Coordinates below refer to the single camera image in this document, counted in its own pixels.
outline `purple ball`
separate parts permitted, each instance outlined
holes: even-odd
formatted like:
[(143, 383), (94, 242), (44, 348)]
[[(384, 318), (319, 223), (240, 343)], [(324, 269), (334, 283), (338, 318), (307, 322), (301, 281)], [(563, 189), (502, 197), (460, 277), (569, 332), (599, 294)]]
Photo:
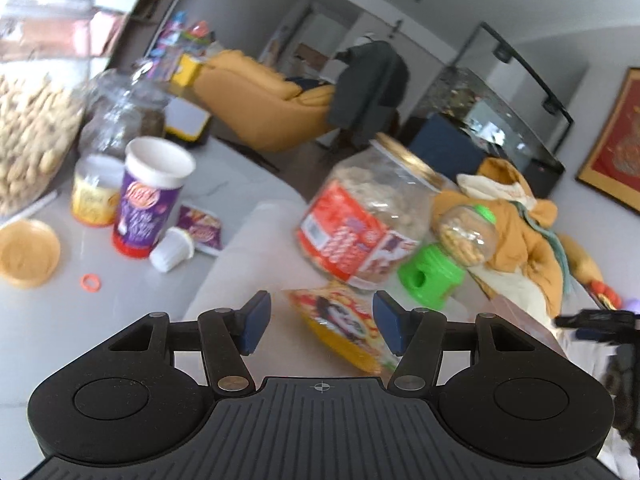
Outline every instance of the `purple ball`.
[(640, 314), (640, 300), (638, 300), (638, 298), (626, 300), (622, 310), (630, 310), (634, 314)]

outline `dark floor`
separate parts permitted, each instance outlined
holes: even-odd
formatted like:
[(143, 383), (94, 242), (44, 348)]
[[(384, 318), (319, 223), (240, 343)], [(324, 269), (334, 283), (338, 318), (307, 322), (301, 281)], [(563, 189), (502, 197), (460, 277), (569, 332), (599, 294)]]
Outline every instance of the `dark floor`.
[[(242, 144), (232, 130), (221, 121), (212, 119), (209, 125), (212, 136)], [(340, 159), (320, 144), (312, 140), (305, 144), (278, 153), (261, 153), (279, 171), (271, 171), (275, 176), (293, 187), (305, 200), (311, 200), (326, 178), (331, 168)]]

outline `orange sofa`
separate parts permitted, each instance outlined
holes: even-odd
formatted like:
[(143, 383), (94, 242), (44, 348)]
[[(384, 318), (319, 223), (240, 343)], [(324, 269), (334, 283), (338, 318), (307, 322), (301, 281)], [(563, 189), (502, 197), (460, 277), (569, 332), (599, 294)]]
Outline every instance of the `orange sofa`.
[(333, 129), (325, 121), (332, 85), (302, 92), (237, 50), (211, 58), (193, 89), (211, 113), (254, 150), (288, 150)]

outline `orange ring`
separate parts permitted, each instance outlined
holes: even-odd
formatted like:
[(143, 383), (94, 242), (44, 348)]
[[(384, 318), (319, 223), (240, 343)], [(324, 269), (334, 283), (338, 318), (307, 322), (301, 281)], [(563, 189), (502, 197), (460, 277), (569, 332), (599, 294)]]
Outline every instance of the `orange ring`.
[(102, 283), (96, 274), (85, 274), (80, 278), (80, 285), (87, 292), (98, 292)]

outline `metal screw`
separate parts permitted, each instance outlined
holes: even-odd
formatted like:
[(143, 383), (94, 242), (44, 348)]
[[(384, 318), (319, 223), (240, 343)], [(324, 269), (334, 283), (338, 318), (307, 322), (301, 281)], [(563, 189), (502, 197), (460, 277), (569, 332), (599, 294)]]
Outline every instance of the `metal screw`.
[(249, 381), (239, 375), (228, 375), (218, 381), (218, 387), (226, 392), (240, 392), (249, 386)]
[(415, 392), (423, 389), (427, 383), (422, 377), (416, 375), (401, 375), (394, 381), (394, 384), (406, 392)]

